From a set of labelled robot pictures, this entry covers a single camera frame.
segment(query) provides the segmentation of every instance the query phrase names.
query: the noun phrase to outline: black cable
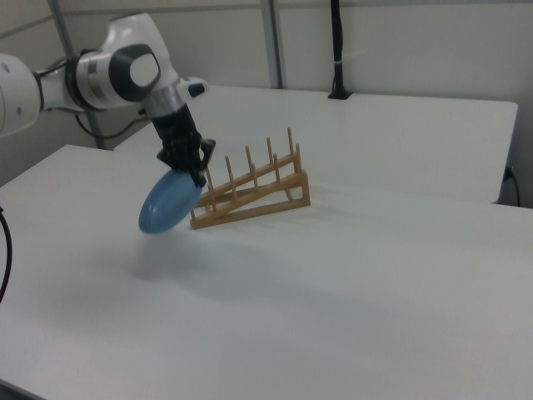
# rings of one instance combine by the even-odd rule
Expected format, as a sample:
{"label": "black cable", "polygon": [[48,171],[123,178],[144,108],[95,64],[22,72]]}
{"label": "black cable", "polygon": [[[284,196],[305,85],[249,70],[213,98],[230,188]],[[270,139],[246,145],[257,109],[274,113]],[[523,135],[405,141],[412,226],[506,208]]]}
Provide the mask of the black cable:
{"label": "black cable", "polygon": [[109,135],[109,136],[101,136],[101,135],[97,135],[96,133],[93,133],[89,129],[87,129],[85,127],[85,125],[83,125],[83,122],[80,119],[80,116],[78,114],[76,114],[77,124],[83,129],[83,131],[85,131],[87,134],[91,135],[93,138],[97,138],[97,139],[114,139],[114,138],[118,138],[120,135],[123,135],[129,128],[131,128],[136,123],[142,123],[142,122],[147,121],[147,120],[148,120],[148,118],[134,119],[128,125],[126,125],[126,127],[121,129],[117,133],[114,133],[113,135]]}
{"label": "black cable", "polygon": [[11,273],[11,263],[13,258],[13,247],[11,242],[11,233],[9,232],[9,226],[7,225],[6,218],[3,216],[3,210],[0,207],[0,223],[2,224],[3,232],[6,235],[6,271],[3,274],[2,286],[0,287],[0,303],[2,302],[3,295],[6,292],[7,282],[9,282],[9,275]]}
{"label": "black cable", "polygon": [[515,190],[516,190],[516,206],[520,207],[520,190],[518,189],[518,181],[516,180],[515,174],[511,171],[509,178],[513,178],[513,182],[515,183]]}
{"label": "black cable", "polygon": [[48,75],[49,73],[54,73],[56,72],[59,68],[63,68],[65,67],[65,65],[67,65],[67,62],[62,62],[61,64],[58,64],[57,66],[55,66],[54,68],[50,68],[50,69],[47,69],[46,71],[42,71],[42,72],[39,72],[37,75],[39,77],[44,77],[45,75]]}

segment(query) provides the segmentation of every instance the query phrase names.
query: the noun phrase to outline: blue oval dish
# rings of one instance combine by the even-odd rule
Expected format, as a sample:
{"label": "blue oval dish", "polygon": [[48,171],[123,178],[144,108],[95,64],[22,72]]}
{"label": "blue oval dish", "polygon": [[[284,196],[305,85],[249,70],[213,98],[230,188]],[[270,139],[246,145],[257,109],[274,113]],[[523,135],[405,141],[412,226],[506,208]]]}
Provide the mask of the blue oval dish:
{"label": "blue oval dish", "polygon": [[175,227],[198,203],[202,188],[189,174],[170,170],[156,183],[139,214],[145,233],[162,233]]}

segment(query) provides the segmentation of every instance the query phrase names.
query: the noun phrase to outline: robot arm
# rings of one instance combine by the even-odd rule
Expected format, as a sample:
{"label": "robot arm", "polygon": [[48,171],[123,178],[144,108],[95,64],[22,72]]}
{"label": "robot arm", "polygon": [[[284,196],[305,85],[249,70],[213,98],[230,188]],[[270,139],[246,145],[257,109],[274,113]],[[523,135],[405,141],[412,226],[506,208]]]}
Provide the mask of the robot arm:
{"label": "robot arm", "polygon": [[101,48],[47,71],[31,72],[0,54],[0,135],[30,126],[42,110],[84,113],[139,104],[162,140],[157,157],[202,187],[215,142],[202,139],[187,102],[206,90],[204,80],[178,76],[147,14],[129,15],[111,20]]}

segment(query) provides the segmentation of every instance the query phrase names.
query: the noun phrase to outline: white wall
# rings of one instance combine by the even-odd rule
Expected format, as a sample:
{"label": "white wall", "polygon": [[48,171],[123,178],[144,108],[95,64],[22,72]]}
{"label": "white wall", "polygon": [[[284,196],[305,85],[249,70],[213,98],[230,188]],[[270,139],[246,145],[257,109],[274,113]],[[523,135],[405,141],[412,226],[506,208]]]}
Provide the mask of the white wall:
{"label": "white wall", "polygon": [[[46,0],[9,0],[0,12],[0,53],[19,57],[32,70],[64,57]],[[45,112],[24,131],[0,137],[0,186],[65,144],[94,146],[72,115]]]}
{"label": "white wall", "polygon": [[[288,88],[331,90],[328,4],[280,0]],[[341,18],[345,53],[364,52],[345,65],[348,89],[518,103],[510,161],[533,207],[533,4],[342,7]]]}
{"label": "white wall", "polygon": [[[146,10],[181,76],[202,77],[216,85],[271,86],[259,0],[62,0],[60,7],[76,51],[98,48],[110,19]],[[103,133],[109,134],[137,117],[137,111],[138,107],[128,107],[98,114],[97,118]],[[109,148],[128,136],[108,141]]]}

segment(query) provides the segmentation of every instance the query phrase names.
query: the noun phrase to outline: black pole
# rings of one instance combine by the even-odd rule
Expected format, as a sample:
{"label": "black pole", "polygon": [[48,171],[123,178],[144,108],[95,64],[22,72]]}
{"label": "black pole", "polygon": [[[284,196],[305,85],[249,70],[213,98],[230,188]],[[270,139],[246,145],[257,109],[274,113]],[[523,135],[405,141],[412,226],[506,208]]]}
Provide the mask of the black pole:
{"label": "black pole", "polygon": [[333,32],[335,78],[333,81],[333,88],[328,98],[346,100],[350,97],[351,92],[347,92],[344,88],[344,77],[342,76],[342,22],[339,0],[331,0],[331,29]]}

